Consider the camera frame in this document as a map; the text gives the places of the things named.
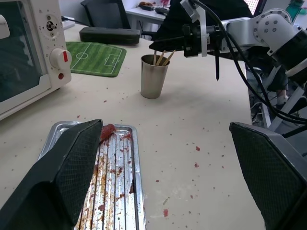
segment green mat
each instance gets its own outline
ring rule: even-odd
[[[103,77],[116,77],[126,50],[93,42],[67,42],[71,53],[71,72]]]

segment wooden skewer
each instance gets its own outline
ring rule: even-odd
[[[160,64],[160,62],[162,61],[163,59],[163,55],[164,55],[165,51],[163,51],[163,53],[161,54],[161,56],[159,57],[157,63],[156,63],[156,66],[158,66]]]
[[[153,57],[154,57],[153,58],[153,60],[154,60],[153,65],[155,66],[155,61],[157,60],[157,51],[156,50],[154,51]]]
[[[170,56],[165,60],[165,62],[163,63],[163,66],[166,66],[166,64],[170,61],[170,59],[172,58],[172,56],[173,56],[173,54],[174,54],[175,51],[176,51],[176,50],[174,50],[174,51],[170,54]]]

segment table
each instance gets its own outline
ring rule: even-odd
[[[66,40],[79,40],[81,28],[65,30]],[[214,57],[176,52],[162,95],[149,100],[139,93],[149,44],[126,47],[116,78],[73,74],[66,86],[0,121],[0,207],[37,161],[55,122],[101,118],[137,128],[148,230],[264,229],[228,131],[231,121],[251,122],[248,90],[233,62],[220,59],[217,82]]]
[[[155,11],[146,11],[140,7],[126,10],[126,13],[130,20],[130,26],[132,29],[137,28],[137,21],[160,25],[165,19],[165,16],[162,14],[156,13]]]

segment toaster oven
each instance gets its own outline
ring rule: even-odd
[[[0,0],[0,120],[67,84],[57,0]]]

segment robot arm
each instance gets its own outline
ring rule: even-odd
[[[204,57],[210,51],[229,52],[219,26],[206,26],[205,10],[189,0],[182,0],[181,5],[192,22],[199,20],[200,25],[184,25],[183,36],[155,40],[149,46],[151,49],[161,52],[184,50],[186,57],[197,56],[199,53]],[[299,26],[293,27],[286,11],[272,9],[252,19],[231,19],[222,21],[222,24],[241,49],[269,47],[268,55],[284,66],[288,77],[307,75],[307,32]]]

